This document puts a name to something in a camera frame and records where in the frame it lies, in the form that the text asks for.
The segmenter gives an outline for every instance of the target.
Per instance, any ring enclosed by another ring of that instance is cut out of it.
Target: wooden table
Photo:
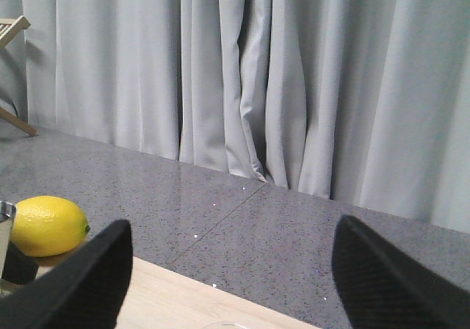
[[[63,258],[37,258],[38,276]],[[319,329],[134,257],[117,329],[202,329],[215,322],[236,322],[248,329]]]

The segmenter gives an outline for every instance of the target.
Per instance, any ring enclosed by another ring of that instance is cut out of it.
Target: wooden stand
[[[21,30],[28,29],[31,24],[26,17],[0,18],[0,49],[3,49]],[[30,136],[36,135],[36,129],[20,118],[10,114],[7,110],[0,107],[0,118],[10,122],[21,131],[26,132]]]

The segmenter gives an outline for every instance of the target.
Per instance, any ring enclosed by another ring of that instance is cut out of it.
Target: black object
[[[470,294],[405,255],[356,217],[336,229],[333,278],[355,329],[468,329]]]
[[[24,285],[36,278],[39,266],[30,257],[25,256],[13,243],[8,244],[7,256],[1,278]]]
[[[114,328],[131,268],[131,227],[118,220],[52,271],[0,300],[0,328]]]

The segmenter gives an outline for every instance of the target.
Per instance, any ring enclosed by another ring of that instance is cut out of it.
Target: curtain fold
[[[469,0],[22,2],[31,123],[470,232]]]

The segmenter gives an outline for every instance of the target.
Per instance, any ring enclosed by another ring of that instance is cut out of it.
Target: wooden chair leg
[[[36,135],[36,129],[30,126],[28,123],[22,121],[20,118],[10,114],[7,110],[0,107],[0,118],[10,122],[15,127],[18,127],[21,131],[29,134],[31,137]]]

